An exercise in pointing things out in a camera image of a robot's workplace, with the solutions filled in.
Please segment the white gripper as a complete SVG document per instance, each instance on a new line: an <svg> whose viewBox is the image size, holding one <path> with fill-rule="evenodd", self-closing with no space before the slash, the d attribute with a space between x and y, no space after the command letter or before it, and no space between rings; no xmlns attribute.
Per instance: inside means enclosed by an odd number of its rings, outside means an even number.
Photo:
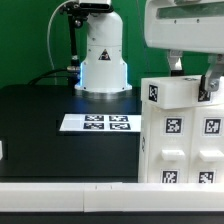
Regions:
<svg viewBox="0 0 224 224"><path fill-rule="evenodd" d="M200 87L207 92L219 89L224 75L224 0L147 0L144 36L148 47L170 49L171 76L184 75L182 51L213 54Z"/></svg>

